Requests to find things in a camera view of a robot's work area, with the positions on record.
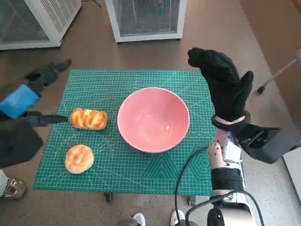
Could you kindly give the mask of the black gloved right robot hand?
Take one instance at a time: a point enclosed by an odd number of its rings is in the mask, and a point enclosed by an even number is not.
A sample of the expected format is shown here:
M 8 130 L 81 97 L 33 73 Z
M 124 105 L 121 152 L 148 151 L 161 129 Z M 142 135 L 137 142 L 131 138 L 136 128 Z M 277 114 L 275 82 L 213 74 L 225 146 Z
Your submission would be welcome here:
M 210 91 L 215 116 L 233 122 L 246 117 L 246 101 L 253 86 L 253 72 L 242 77 L 233 61 L 222 52 L 192 48 L 188 52 L 190 66 L 200 69 Z

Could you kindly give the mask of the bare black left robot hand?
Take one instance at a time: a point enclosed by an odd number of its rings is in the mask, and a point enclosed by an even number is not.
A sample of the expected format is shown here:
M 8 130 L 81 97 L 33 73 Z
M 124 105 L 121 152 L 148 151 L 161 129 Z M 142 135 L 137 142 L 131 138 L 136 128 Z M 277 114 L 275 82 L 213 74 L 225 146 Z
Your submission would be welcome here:
M 45 87 L 55 83 L 59 73 L 66 71 L 72 64 L 71 59 L 51 62 L 43 68 L 36 69 L 19 81 L 4 86 L 0 90 L 0 120 L 25 119 L 33 127 L 46 127 L 49 124 L 67 122 L 66 116 L 57 114 L 43 115 L 41 112 L 29 111 L 41 98 Z

